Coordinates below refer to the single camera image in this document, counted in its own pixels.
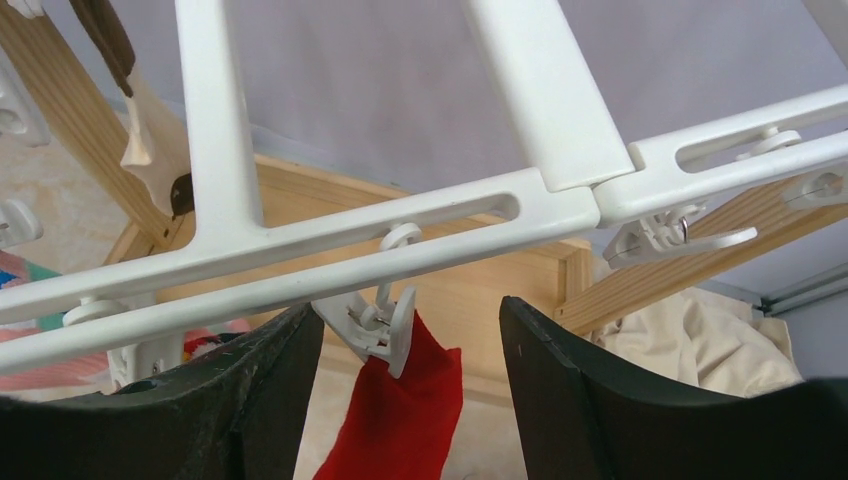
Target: beige cloth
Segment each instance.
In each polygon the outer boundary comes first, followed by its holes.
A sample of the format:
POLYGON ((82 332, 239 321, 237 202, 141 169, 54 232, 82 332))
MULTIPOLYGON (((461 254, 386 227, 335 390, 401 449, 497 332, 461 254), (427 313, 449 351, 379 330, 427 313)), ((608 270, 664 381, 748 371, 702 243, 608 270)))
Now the beige cloth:
POLYGON ((690 289, 589 338, 655 373, 730 395, 751 397, 800 382, 786 323, 741 318, 733 310, 690 289))

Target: white wall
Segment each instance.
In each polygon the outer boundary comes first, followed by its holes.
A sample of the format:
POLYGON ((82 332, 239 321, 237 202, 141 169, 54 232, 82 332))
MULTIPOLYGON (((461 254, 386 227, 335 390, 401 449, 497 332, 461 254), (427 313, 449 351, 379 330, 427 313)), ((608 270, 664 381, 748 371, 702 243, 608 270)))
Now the white wall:
POLYGON ((783 315, 804 378, 848 377, 848 293, 783 315))

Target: red sock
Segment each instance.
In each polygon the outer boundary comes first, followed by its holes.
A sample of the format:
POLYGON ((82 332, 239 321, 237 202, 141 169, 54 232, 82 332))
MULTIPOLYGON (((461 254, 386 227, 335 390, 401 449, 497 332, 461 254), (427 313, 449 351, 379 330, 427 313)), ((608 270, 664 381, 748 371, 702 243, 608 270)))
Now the red sock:
POLYGON ((418 312, 403 375, 371 357, 316 480, 438 480, 462 409, 458 348, 445 350, 418 312))

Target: sock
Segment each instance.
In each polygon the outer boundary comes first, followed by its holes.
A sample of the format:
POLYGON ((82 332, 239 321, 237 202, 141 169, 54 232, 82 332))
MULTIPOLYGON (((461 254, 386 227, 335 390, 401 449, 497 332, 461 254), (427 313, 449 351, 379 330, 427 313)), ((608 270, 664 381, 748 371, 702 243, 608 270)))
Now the sock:
POLYGON ((415 313, 403 374, 370 357, 316 480, 438 480, 462 409, 460 350, 442 348, 415 313))

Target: crumpled beige fabric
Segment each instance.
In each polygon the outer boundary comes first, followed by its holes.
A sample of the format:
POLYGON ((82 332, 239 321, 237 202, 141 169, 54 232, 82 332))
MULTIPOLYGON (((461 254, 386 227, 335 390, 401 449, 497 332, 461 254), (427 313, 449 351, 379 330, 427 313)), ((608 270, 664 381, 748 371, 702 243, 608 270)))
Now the crumpled beige fabric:
POLYGON ((655 373, 729 395, 752 397, 802 380, 785 322, 743 319, 691 291, 628 315, 588 338, 655 373))

